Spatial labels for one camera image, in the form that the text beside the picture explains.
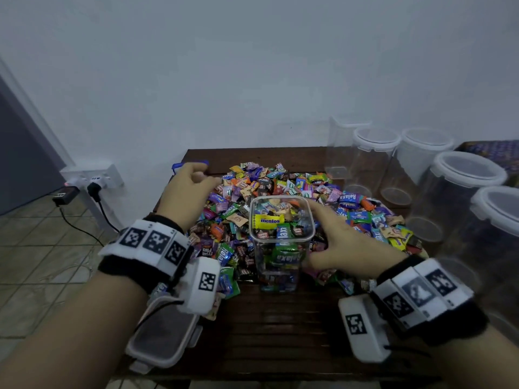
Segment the white wall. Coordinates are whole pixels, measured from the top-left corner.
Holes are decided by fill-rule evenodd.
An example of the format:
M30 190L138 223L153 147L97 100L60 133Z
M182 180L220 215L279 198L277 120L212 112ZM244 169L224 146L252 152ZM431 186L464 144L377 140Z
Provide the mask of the white wall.
M123 223L187 149L325 145L331 114L519 136L517 0L0 3L0 57L73 162L117 165Z

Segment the left hand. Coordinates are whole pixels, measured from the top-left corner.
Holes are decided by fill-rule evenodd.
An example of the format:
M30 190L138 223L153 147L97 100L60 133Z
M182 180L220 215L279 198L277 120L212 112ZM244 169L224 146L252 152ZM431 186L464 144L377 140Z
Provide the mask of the left hand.
M208 195L222 183L220 177L205 176L207 165L186 162L168 183L160 198L157 214L175 221L184 232L198 219Z

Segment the wristband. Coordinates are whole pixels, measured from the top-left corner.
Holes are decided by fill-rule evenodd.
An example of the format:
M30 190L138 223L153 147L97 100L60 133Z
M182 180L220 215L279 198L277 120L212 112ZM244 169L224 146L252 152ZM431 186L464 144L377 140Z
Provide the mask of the wristband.
M175 222L159 215L146 218L150 220L121 230L99 251L104 256L99 270L127 276L150 294L158 283L182 275L193 248Z
M474 292L435 259L410 256L377 279L372 298L402 338L418 335L431 346L482 333L488 319L470 301Z

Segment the black plug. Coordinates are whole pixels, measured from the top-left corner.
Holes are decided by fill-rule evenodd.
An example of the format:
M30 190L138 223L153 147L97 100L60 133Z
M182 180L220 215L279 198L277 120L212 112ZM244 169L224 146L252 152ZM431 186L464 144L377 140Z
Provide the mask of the black plug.
M87 187L88 195L90 195L96 203L101 202L101 197L99 196L99 191L101 191L101 189L102 189L102 187L97 183L92 182L92 183L88 184L88 187Z
M52 201L56 206L68 205L72 200L79 195L79 188L70 186L62 187L55 196L52 197Z

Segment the forearm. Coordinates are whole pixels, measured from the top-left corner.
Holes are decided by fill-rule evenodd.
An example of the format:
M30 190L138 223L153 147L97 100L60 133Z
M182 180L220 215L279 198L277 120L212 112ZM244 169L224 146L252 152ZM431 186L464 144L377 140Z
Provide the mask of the forearm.
M97 273L3 363L0 387L104 387L146 301L146 292L131 279Z
M477 337L451 340L430 350L452 387L508 389L519 385L519 348L491 326Z

